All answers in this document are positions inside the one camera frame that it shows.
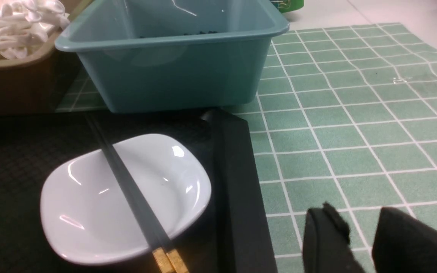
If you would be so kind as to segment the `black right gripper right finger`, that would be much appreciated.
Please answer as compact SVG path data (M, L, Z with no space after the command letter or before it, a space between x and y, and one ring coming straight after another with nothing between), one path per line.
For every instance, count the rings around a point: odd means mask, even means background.
M383 207L372 257L377 273L437 273L437 230L399 209Z

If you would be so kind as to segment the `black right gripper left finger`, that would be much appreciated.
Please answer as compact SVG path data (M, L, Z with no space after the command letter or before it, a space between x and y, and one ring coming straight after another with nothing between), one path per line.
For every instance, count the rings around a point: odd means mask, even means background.
M350 226L328 202L308 209L302 247L306 273L364 273L350 248Z

